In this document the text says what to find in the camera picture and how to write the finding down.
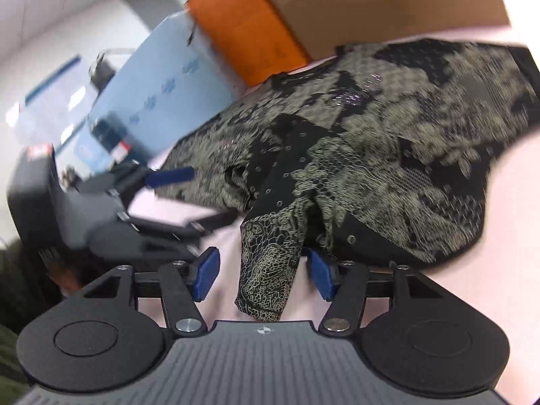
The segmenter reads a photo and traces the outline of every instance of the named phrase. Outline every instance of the gray gripper base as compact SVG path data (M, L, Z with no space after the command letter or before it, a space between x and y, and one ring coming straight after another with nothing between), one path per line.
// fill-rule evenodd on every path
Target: gray gripper base
M398 390L369 371L353 345L311 322L218 322L179 339L165 360L126 387L63 395L36 387L18 405L505 405L493 391L434 400Z

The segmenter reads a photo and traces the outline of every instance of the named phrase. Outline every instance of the blue paw print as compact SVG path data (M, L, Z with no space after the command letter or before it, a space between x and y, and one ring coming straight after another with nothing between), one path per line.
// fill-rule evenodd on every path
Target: blue paw print
M158 98L156 97L155 94L153 96L149 96L146 102L144 102L144 109L151 111L152 109L156 107L157 102L158 102Z
M140 117L138 114L134 114L130 117L130 125L136 125L140 121Z
M200 58L197 56L193 61L188 62L182 67L182 73L195 73L199 69Z
M172 78L172 79L167 80L167 82L165 82L163 86L161 86L161 91L163 91L163 93L170 94L171 91L174 90L175 88L176 88L176 79Z

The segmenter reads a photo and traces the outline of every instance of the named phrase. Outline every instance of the black and beige floral fabric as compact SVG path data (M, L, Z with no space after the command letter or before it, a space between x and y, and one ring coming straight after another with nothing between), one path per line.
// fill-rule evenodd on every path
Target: black and beige floral fabric
M524 48L420 40L346 47L276 75L181 139L159 195L249 211L237 305L275 321L303 247L425 267L480 237L493 163L540 120Z

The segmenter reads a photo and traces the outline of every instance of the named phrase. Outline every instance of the brown cardboard box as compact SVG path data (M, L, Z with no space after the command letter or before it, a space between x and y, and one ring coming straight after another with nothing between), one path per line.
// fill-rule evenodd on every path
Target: brown cardboard box
M502 0L270 0L313 59L337 45L509 23Z
M268 0L190 0L187 7L249 87L310 62Z

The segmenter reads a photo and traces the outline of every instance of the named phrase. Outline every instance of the orange box side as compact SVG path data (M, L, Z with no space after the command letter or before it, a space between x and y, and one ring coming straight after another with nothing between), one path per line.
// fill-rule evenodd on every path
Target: orange box side
M267 0L189 0L187 6L249 87L310 62Z

